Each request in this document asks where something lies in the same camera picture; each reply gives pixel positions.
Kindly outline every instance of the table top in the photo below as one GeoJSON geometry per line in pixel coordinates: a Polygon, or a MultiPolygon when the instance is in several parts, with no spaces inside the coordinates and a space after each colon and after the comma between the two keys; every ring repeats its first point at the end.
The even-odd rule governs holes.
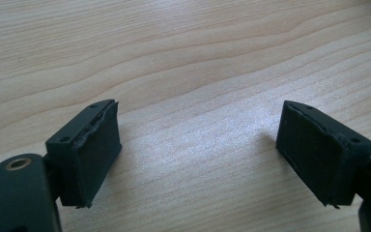
{"type": "Polygon", "coordinates": [[[115,99],[123,144],[64,231],[358,231],[275,150],[285,100],[371,139],[371,1],[0,1],[0,161],[115,99]]]}

